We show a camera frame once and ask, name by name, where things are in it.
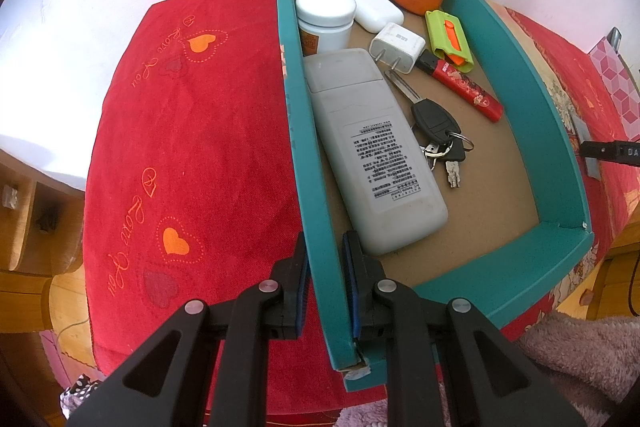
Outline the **teal cardboard box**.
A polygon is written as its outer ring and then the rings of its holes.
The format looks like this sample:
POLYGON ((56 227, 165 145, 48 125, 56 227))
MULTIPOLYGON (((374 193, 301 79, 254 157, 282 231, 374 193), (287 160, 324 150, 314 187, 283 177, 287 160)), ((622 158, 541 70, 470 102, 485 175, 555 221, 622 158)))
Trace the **teal cardboard box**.
MULTIPOLYGON (((544 82, 485 0, 445 0, 475 58, 472 78, 498 98, 491 122, 436 80, 407 80, 444 106, 474 143, 461 184, 442 186, 449 219, 437 233, 382 257, 386 274, 441 303, 469 299, 498 327, 535 321, 535 306, 588 253, 593 231, 582 175, 544 82)), ((277 0, 297 197, 324 343, 343 389, 386 380, 384 353, 352 338, 341 267, 348 217, 317 138, 303 75, 294 0, 277 0)))

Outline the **white remote control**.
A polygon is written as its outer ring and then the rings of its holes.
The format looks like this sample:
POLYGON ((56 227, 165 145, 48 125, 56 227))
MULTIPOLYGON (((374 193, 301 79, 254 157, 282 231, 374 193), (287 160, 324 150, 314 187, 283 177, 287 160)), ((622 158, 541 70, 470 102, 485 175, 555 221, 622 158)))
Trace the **white remote control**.
POLYGON ((398 251, 446 225, 434 174, 371 55, 342 49, 303 64, 314 122, 364 251, 398 251))

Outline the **red lighter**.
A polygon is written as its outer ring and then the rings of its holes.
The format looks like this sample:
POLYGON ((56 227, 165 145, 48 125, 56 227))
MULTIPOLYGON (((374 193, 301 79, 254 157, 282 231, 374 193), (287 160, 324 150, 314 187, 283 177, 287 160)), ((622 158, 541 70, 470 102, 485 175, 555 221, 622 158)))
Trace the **red lighter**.
POLYGON ((496 98, 431 51, 421 53, 416 59, 416 67, 460 96, 491 122, 497 122, 503 116, 503 106, 496 98))

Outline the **black car key bunch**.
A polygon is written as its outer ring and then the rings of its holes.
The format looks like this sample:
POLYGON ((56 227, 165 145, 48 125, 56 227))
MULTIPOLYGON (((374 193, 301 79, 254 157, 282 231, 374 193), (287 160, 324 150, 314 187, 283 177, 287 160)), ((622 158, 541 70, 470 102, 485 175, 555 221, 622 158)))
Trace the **black car key bunch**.
POLYGON ((460 164, 475 144, 461 132, 457 121, 447 109, 430 98, 422 98, 413 87, 393 69, 387 69, 384 76, 408 98, 414 125, 427 139, 422 147, 423 155, 431 161, 432 168, 437 161, 444 165, 447 181, 451 188, 461 184, 460 164))

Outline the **green orange utility knife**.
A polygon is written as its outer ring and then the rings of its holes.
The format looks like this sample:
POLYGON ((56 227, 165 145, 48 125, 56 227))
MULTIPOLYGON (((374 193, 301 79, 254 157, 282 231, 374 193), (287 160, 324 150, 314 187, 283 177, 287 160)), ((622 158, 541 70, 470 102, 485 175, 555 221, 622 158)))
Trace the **green orange utility knife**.
POLYGON ((460 20, 442 10, 427 11, 425 25, 431 51, 459 72, 469 74, 474 60, 460 20))

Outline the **white charger plug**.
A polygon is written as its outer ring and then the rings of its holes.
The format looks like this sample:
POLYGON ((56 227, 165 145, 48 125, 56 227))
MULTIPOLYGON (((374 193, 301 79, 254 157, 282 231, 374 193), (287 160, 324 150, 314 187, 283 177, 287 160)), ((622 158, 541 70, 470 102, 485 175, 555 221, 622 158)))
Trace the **white charger plug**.
POLYGON ((369 53, 401 74, 409 74, 426 47, 426 41, 415 32, 396 23, 387 23, 371 40, 369 53))

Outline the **white earbuds case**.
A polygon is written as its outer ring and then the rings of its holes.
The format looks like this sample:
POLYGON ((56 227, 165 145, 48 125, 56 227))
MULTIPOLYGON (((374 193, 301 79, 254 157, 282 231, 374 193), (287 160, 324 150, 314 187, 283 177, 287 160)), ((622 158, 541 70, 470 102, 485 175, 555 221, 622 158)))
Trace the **white earbuds case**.
POLYGON ((390 0, 354 0, 355 20, 370 34, 377 34, 387 24, 404 23, 404 13, 390 0))

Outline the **white orange medicine jar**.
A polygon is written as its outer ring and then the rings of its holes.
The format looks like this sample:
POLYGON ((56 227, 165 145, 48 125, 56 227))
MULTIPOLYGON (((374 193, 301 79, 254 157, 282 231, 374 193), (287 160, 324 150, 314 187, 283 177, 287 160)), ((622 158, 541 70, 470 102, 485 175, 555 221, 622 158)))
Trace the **white orange medicine jar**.
POLYGON ((305 56, 346 49, 355 20, 355 0, 295 0, 305 56))

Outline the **pink patterned box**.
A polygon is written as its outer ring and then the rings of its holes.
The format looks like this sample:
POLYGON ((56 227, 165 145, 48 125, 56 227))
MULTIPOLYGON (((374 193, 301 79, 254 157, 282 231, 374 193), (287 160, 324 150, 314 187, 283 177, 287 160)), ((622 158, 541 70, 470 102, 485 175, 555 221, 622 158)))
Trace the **pink patterned box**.
POLYGON ((589 52, 629 141, 639 140, 639 91, 617 52, 603 37, 589 52))

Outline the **metal clip on box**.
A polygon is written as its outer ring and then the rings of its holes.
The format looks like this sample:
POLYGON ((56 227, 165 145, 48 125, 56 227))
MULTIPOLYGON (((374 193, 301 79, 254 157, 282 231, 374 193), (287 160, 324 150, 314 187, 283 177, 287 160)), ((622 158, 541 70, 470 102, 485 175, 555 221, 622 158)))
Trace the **metal clip on box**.
POLYGON ((620 44, 622 43, 623 35, 622 32, 617 28, 613 27, 608 35, 606 36, 606 41, 615 52, 620 50, 620 44))

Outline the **polka dot cloth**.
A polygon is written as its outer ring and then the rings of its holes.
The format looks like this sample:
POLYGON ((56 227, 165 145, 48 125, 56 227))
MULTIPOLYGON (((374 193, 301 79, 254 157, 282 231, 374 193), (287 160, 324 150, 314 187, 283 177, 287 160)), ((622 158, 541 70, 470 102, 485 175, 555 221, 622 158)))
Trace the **polka dot cloth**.
POLYGON ((102 381, 93 381, 88 375, 80 374, 73 384, 60 394, 60 408, 63 416, 69 419, 70 415, 99 388, 100 384, 102 381))

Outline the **pink fluffy rug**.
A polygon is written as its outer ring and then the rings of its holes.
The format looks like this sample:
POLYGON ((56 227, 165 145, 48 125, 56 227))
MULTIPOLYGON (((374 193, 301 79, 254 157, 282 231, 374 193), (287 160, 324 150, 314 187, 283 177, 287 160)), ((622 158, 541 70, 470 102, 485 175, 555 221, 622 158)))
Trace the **pink fluffy rug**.
POLYGON ((516 345, 570 401, 589 426, 603 426, 624 400, 625 426, 639 424, 639 320, 605 317, 575 319, 553 311, 532 326, 516 345))

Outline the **red floral bed blanket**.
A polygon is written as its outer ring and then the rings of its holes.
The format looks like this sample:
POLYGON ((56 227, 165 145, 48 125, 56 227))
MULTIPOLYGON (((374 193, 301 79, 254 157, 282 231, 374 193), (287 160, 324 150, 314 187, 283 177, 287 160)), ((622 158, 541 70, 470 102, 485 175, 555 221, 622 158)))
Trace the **red floral bed blanket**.
POLYGON ((112 373, 183 303, 219 303, 292 254, 302 227, 276 0, 166 0, 122 54, 89 167, 96 366, 112 373))

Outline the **wooden bedside shelf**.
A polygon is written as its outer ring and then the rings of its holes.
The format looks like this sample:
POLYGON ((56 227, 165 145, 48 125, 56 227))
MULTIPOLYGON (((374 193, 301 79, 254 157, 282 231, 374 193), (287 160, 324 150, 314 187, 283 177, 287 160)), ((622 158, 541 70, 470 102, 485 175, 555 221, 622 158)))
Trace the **wooden bedside shelf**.
POLYGON ((52 329, 53 277, 81 250, 85 194, 1 153, 1 380, 41 415, 58 409, 56 381, 40 334, 52 329))

